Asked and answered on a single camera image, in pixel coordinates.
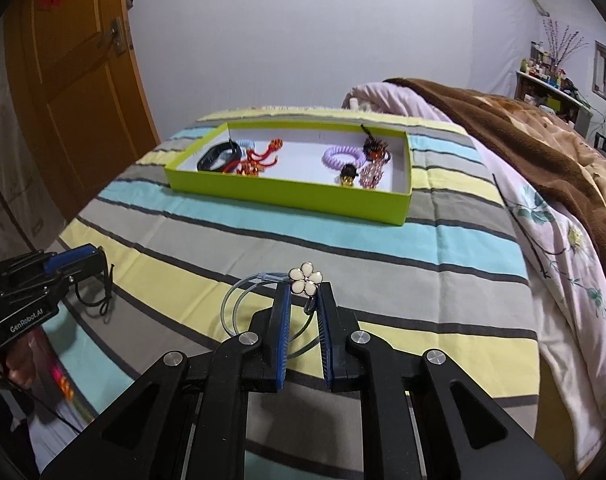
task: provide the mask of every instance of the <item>metal screw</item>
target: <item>metal screw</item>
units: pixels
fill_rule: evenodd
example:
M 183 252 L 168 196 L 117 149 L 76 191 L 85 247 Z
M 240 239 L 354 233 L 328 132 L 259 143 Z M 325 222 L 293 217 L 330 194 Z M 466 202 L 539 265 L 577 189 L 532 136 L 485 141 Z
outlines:
M 240 336 L 238 336 L 238 341 L 240 341 L 241 345 L 253 345 L 259 340 L 259 337 L 254 332 L 243 332 Z
M 359 345 L 364 345 L 365 343 L 369 342 L 370 339 L 372 339 L 371 336 L 364 330 L 356 330 L 356 332 L 352 332 L 350 337 L 352 338 L 353 342 L 358 343 Z
M 427 361 L 434 365 L 441 365 L 445 362 L 445 354 L 440 350 L 430 350 L 427 352 Z
M 163 357 L 163 363 L 168 366 L 176 366 L 180 364 L 181 361 L 182 355 L 180 355 L 180 352 L 167 352 Z

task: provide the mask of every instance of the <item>brown blanket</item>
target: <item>brown blanket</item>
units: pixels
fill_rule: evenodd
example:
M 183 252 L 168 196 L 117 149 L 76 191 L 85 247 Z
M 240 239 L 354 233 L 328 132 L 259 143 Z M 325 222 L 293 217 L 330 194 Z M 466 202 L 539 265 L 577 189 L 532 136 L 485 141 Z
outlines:
M 514 126 L 576 162 L 587 181 L 598 189 L 606 205 L 606 158 L 589 146 L 569 124 L 522 101 L 484 94 L 475 97 L 500 108 Z
M 548 200 L 558 200 L 584 225 L 606 277 L 606 204 L 584 168 L 516 127 L 489 96 L 420 79 L 387 82 L 411 88 L 505 160 Z

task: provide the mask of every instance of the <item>wooden door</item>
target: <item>wooden door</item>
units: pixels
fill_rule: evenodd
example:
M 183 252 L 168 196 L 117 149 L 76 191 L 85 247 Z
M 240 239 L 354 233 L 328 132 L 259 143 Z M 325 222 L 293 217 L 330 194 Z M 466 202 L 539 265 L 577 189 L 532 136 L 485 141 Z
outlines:
M 69 220 L 158 144 L 125 0 L 14 0 L 6 66 L 26 142 Z

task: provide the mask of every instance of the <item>white flower ornament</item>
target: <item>white flower ornament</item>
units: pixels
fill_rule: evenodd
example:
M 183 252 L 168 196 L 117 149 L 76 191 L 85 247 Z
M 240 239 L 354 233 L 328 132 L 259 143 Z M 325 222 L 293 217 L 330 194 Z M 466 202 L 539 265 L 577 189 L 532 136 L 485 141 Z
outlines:
M 302 264 L 300 269 L 290 270 L 289 278 L 294 281 L 292 292 L 305 294 L 308 298 L 316 294 L 316 286 L 323 281 L 323 275 L 314 271 L 314 266 L 310 262 Z

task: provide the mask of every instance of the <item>purple spiral hair tie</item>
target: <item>purple spiral hair tie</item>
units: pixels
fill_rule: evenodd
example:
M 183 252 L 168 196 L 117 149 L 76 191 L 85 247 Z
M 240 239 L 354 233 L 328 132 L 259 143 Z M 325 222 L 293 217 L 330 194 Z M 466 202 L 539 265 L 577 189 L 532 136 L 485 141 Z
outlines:
M 323 153 L 323 163 L 333 170 L 340 171 L 345 166 L 345 162 L 339 160 L 335 155 L 351 155 L 354 157 L 354 166 L 360 168 L 368 161 L 362 148 L 358 146 L 332 146 Z

